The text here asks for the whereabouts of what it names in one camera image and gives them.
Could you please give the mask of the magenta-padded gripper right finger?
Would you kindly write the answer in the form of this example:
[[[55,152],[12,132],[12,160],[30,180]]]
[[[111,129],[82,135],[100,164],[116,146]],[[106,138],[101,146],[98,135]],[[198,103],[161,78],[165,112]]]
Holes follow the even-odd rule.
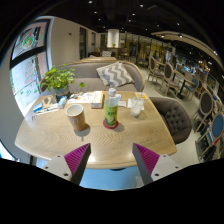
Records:
[[[158,155],[152,150],[136,143],[133,144],[132,153],[145,185],[181,169],[167,154]]]

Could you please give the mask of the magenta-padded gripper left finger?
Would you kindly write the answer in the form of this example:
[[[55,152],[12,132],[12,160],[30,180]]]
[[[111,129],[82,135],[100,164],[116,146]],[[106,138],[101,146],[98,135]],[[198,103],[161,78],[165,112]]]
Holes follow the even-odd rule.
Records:
[[[87,143],[66,155],[57,154],[43,170],[79,185],[91,154],[91,144]]]

